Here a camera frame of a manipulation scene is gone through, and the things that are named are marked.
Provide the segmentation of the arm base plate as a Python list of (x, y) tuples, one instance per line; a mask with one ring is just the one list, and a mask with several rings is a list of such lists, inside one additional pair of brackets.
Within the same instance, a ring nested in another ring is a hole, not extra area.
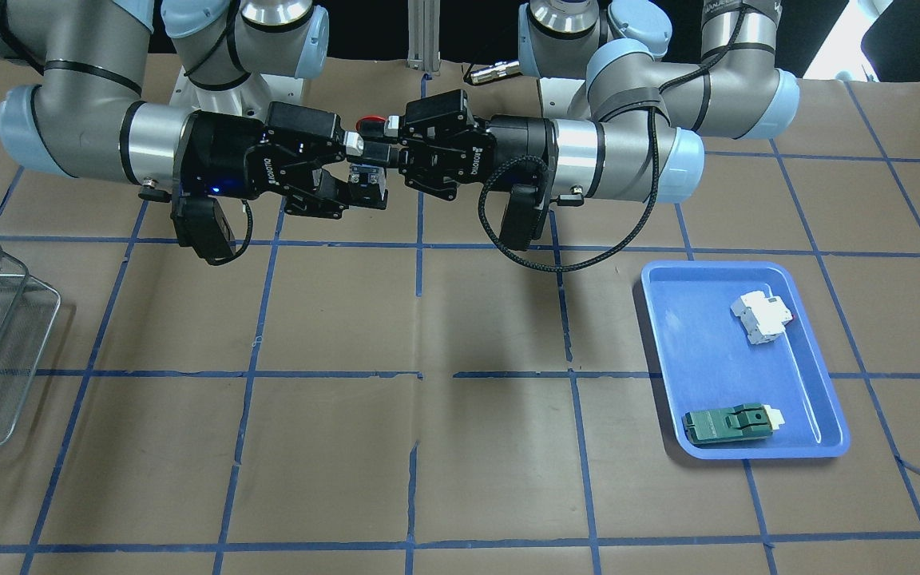
[(310, 81), (303, 77), (253, 73), (240, 86), (225, 91), (209, 91), (190, 83), (188, 77), (179, 72), (169, 104), (176, 108), (238, 114), (248, 119), (267, 121), (271, 102), (302, 105), (309, 85)]
[(573, 77), (539, 77), (537, 79), (541, 116), (545, 119), (590, 119), (591, 110), (585, 94), (585, 80)]

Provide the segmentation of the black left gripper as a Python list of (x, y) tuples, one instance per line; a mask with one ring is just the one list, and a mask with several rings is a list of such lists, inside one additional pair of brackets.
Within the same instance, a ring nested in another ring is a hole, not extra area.
[(496, 114), (479, 119), (463, 89), (421, 98), (391, 114), (384, 136), (399, 136), (399, 173), (406, 186), (453, 200), (460, 184), (485, 183), (515, 157), (549, 159), (555, 128), (540, 117)]

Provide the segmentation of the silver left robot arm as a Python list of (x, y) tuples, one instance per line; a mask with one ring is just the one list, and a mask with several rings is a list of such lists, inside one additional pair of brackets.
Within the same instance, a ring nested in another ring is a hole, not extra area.
[(412, 101), (384, 135), (406, 185), (452, 200), (461, 184), (541, 200), (665, 203), (688, 199), (704, 173), (704, 138), (769, 139), (799, 108), (799, 85), (776, 65), (779, 1), (704, 1), (701, 61), (665, 61), (672, 23), (650, 1), (529, 1), (517, 12), (517, 65), (577, 81), (543, 117), (476, 117), (464, 90)]

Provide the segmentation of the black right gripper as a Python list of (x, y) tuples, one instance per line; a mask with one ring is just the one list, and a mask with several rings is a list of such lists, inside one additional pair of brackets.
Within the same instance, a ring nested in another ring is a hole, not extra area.
[(268, 120), (195, 110), (176, 168), (180, 192), (255, 200), (284, 197), (284, 211), (299, 217), (339, 219), (350, 207), (386, 210), (383, 177), (358, 182), (333, 177), (339, 161), (394, 167), (394, 146), (344, 131), (338, 114), (273, 102)]

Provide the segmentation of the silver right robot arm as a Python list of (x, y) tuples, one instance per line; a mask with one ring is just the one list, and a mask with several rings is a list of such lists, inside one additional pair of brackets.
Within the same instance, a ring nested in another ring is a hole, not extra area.
[(1, 141), (28, 169), (139, 184), (175, 220), (264, 193), (303, 217), (383, 210), (383, 186), (326, 169), (364, 160), (362, 136), (265, 81), (317, 77), (329, 28), (311, 1), (0, 1), (1, 61), (41, 76), (0, 103)]

